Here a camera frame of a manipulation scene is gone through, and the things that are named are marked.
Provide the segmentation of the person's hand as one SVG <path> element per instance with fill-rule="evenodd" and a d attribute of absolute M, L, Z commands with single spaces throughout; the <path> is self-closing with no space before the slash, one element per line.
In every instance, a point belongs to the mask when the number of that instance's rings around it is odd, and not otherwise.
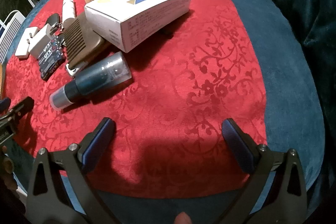
<path fill-rule="evenodd" d="M 181 212 L 175 217 L 174 224 L 192 224 L 192 220 L 185 212 Z"/>

